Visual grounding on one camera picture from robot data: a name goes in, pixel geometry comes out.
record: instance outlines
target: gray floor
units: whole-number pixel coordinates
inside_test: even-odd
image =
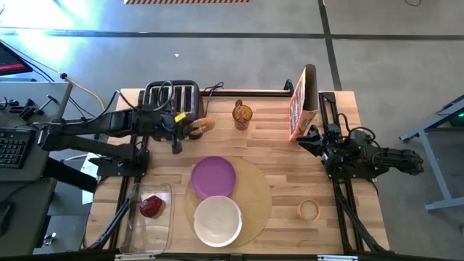
[[[55,2],[8,1],[0,15],[0,26],[151,32],[323,32],[317,0],[161,6],[125,6],[122,0],[63,0],[59,1],[61,9]],[[408,6],[403,0],[325,3],[332,33],[464,34],[464,1],[423,0],[419,7]],[[105,102],[115,89],[142,88],[150,81],[164,79],[192,79],[204,87],[224,81],[226,88],[280,89],[285,79],[297,80],[303,64],[308,62],[318,69],[319,89],[334,89],[325,41],[318,39],[54,38],[30,30],[2,39],[65,71]],[[464,41],[334,41],[333,45],[341,86],[355,92],[363,125],[377,133],[382,146],[414,149],[425,158],[419,141],[404,145],[398,136],[464,93]],[[99,111],[88,94],[75,89],[72,95],[92,112]],[[69,107],[65,115],[77,117],[78,112]],[[439,137],[436,140],[435,144],[439,143]],[[441,150],[440,157],[450,153]],[[415,177],[391,170],[379,178],[391,248],[401,254],[464,260],[464,235],[460,230],[464,207],[426,213],[423,205],[441,200],[442,195],[427,162],[425,168],[425,173]],[[462,168],[445,172],[445,178],[453,195],[462,196],[464,178],[456,172],[462,173]]]

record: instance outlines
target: small bowl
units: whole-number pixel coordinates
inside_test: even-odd
[[[310,215],[307,213],[308,207],[313,208],[313,211]],[[297,215],[299,218],[303,220],[308,220],[308,221],[317,220],[320,215],[319,204],[315,202],[314,200],[306,199],[299,204],[298,209],[297,209]]]
[[[208,246],[225,247],[240,234],[242,226],[239,206],[228,197],[211,196],[195,210],[196,236]]]

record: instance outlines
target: purple plate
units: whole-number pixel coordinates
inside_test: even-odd
[[[207,157],[191,173],[191,186],[200,199],[210,196],[228,196],[236,184],[232,164],[222,157]]]

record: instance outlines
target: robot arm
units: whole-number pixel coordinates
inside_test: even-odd
[[[409,149],[381,148],[373,138],[360,129],[347,137],[335,124],[328,133],[319,134],[315,125],[308,136],[297,139],[300,146],[314,156],[322,156],[329,178],[376,178],[395,167],[401,172],[418,175],[423,172],[421,157]]]

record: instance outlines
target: metal stand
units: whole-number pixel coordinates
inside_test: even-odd
[[[431,204],[426,205],[427,212],[431,212],[434,210],[443,210],[450,207],[459,207],[464,206],[464,197],[460,198],[452,198],[450,190],[446,184],[446,181],[443,178],[442,171],[440,170],[440,166],[436,161],[436,157],[434,151],[428,141],[428,132],[431,131],[461,131],[460,128],[436,128],[441,124],[450,120],[451,117],[456,117],[460,113],[464,112],[464,95],[457,98],[456,100],[452,101],[446,109],[443,109],[437,116],[428,119],[423,124],[418,126],[417,128],[412,129],[410,132],[403,134],[399,137],[399,139],[404,142],[408,143],[410,139],[414,137],[419,137],[422,141],[423,148],[426,150],[426,154],[430,165],[432,166],[432,170],[434,171],[434,175],[436,180],[438,181],[440,190],[442,191],[444,200],[434,202]]]

